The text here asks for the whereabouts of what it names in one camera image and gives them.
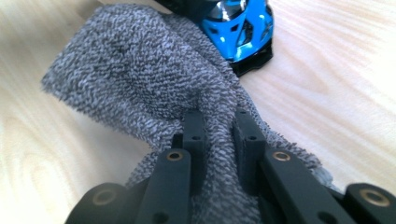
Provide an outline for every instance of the brass insert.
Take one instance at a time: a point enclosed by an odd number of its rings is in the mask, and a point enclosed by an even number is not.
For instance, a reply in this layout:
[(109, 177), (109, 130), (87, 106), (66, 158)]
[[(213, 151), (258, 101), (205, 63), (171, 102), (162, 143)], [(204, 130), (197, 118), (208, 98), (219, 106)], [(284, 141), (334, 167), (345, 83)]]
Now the brass insert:
[(371, 203), (379, 207), (390, 206), (390, 200), (381, 192), (378, 192), (374, 189), (361, 189), (359, 193), (367, 203)]
[(93, 195), (92, 203), (97, 206), (106, 205), (116, 198), (117, 192), (114, 189), (101, 189)]
[(180, 161), (181, 159), (183, 159), (183, 154), (177, 151), (171, 151), (166, 156), (166, 159), (168, 159), (169, 161)]
[(274, 152), (273, 153), (273, 157), (278, 160), (278, 161), (289, 161), (290, 160), (290, 156), (284, 152)]

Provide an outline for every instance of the shiny blue surface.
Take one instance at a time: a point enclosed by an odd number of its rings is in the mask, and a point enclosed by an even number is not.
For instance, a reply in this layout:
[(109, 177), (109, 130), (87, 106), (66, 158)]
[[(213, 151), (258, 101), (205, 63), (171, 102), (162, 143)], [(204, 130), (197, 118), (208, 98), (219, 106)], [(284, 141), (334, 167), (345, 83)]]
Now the shiny blue surface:
[[(247, 37), (246, 32), (242, 29), (245, 21), (253, 26), (253, 33), (251, 40), (241, 45)], [(266, 11), (264, 0), (250, 0), (247, 2), (245, 10), (236, 18), (229, 21), (205, 19), (201, 26), (220, 54), (226, 60), (236, 63), (256, 53), (271, 39), (274, 31), (274, 19)]]

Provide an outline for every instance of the gray knit fabric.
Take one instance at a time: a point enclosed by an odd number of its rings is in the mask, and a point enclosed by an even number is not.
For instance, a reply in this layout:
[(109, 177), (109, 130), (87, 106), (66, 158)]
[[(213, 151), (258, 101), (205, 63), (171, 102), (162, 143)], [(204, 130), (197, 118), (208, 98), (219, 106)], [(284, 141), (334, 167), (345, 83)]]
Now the gray knit fabric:
[(270, 130), (238, 78), (190, 21), (151, 7), (98, 8), (58, 55), (43, 89), (77, 111), (149, 143), (127, 187), (150, 176), (157, 155), (182, 133), (183, 113), (199, 109), (210, 147), (202, 193), (192, 198), (193, 223), (260, 223), (257, 198), (238, 184), (231, 124), (241, 106), (273, 147), (296, 154), (324, 185), (332, 178), (312, 154)]

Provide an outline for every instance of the black plastic part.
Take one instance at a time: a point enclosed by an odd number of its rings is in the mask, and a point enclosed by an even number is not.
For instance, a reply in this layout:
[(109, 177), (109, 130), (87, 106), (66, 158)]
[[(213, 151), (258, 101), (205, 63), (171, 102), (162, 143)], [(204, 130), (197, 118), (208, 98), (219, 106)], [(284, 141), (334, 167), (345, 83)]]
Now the black plastic part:
[(117, 223), (134, 224), (148, 184), (149, 178), (143, 180), (128, 190), (128, 196), (124, 205), (120, 209)]
[(287, 223), (355, 223), (292, 153), (268, 147), (260, 166)]
[(272, 38), (256, 53), (247, 57), (246, 59), (237, 62), (237, 63), (230, 63), (233, 72), (236, 74), (237, 77), (241, 77), (242, 75), (246, 74), (247, 72), (259, 69), (263, 67), (270, 59), (274, 57), (272, 51)]
[(183, 148), (183, 134), (177, 133), (174, 134), (172, 138), (172, 148)]
[(259, 210), (262, 222), (268, 224), (286, 223), (286, 217), (282, 208), (276, 200), (275, 194), (271, 191), (271, 186), (265, 178), (260, 163), (257, 165), (256, 180), (259, 187)]
[(344, 199), (344, 194), (342, 194), (342, 193), (340, 193), (340, 192), (338, 192), (338, 191), (335, 191), (335, 190), (333, 190), (333, 189), (327, 188), (327, 187), (326, 187), (326, 190), (329, 191), (329, 193), (334, 197), (334, 199), (335, 199), (337, 202), (341, 203), (341, 202), (343, 201), (343, 199)]
[(127, 195), (128, 190), (118, 184), (105, 183), (90, 189), (74, 207), (65, 223), (120, 223), (120, 210), (127, 200)]
[(379, 187), (349, 185), (342, 205), (358, 223), (396, 223), (396, 198)]
[(240, 108), (235, 113), (233, 140), (239, 183), (245, 192), (257, 195), (256, 170), (265, 149), (265, 139), (253, 117)]
[(219, 1), (207, 0), (155, 0), (174, 13), (194, 22), (202, 21)]
[(191, 194), (201, 192), (206, 176), (206, 136), (204, 116), (190, 110), (184, 116), (183, 149), (191, 154)]
[(191, 223), (191, 156), (184, 149), (159, 155), (136, 224)]

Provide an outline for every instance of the wooden table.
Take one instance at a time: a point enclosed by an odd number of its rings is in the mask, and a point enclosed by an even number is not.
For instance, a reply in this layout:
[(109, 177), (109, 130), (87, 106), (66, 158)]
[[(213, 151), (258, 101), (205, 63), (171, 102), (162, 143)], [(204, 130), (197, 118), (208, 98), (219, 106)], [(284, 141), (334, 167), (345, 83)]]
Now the wooden table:
[[(241, 78), (262, 118), (315, 153), (337, 187), (368, 182), (396, 194), (396, 2), (270, 4), (275, 57)], [(88, 189), (126, 182), (149, 151), (40, 90), (95, 6), (0, 2), (2, 223), (62, 223)]]

